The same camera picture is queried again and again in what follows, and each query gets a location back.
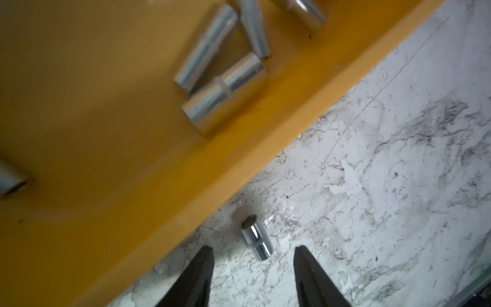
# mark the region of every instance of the white marble surface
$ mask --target white marble surface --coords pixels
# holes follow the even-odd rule
[[[491,1],[449,0],[112,307],[152,307],[203,245],[210,306],[297,306],[306,245],[353,306],[441,306],[491,264]],[[258,213],[258,262],[234,218]]]

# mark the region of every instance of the metal socket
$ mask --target metal socket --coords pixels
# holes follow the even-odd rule
[[[15,168],[9,162],[0,159],[0,194],[9,197],[27,187],[30,177]]]
[[[196,128],[207,135],[262,90],[267,82],[268,75],[261,59],[249,52],[181,108]]]
[[[310,32],[319,30],[326,16],[313,0],[273,0],[303,23]]]
[[[242,26],[252,51],[260,58],[269,57],[271,52],[258,0],[240,0],[240,8]]]
[[[257,260],[264,261],[273,254],[273,245],[257,215],[251,214],[241,225],[242,234],[247,244],[252,248]]]
[[[174,77],[174,82],[177,85],[188,93],[192,91],[199,78],[220,51],[220,47],[237,26],[238,20],[239,17],[231,6],[224,4],[220,7]]]

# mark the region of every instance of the marble floor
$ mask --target marble floor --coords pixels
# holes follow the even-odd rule
[[[491,1],[448,0],[111,307],[153,307],[203,246],[210,306],[298,306],[306,245],[353,306],[442,306],[491,265]],[[259,262],[235,221],[274,244]]]

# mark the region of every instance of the metal rod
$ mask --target metal rod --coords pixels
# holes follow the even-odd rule
[[[257,260],[264,261],[271,257],[273,245],[263,226],[257,220],[257,215],[249,215],[242,222],[241,228],[242,234]]]
[[[1,197],[9,197],[18,193],[27,187],[29,181],[29,176],[16,169],[10,163],[0,159]]]
[[[326,17],[322,10],[315,4],[314,0],[273,0],[276,4],[284,7],[307,29],[315,32],[321,28],[326,21]]]
[[[271,52],[263,26],[263,15],[258,0],[240,0],[241,22],[249,45],[260,58],[269,57]]]
[[[262,90],[266,69],[250,52],[182,105],[183,111],[203,134],[211,133],[226,118]]]
[[[177,85],[188,93],[192,91],[206,68],[218,54],[224,41],[237,26],[238,20],[239,17],[231,6],[224,4],[220,7],[174,77],[174,82]]]

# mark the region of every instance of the yellow tray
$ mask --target yellow tray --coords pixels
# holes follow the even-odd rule
[[[166,255],[442,0],[318,0],[311,36],[261,1],[267,88],[204,139],[172,83],[213,0],[0,4],[0,306],[104,306]],[[205,79],[245,55],[236,31]]]

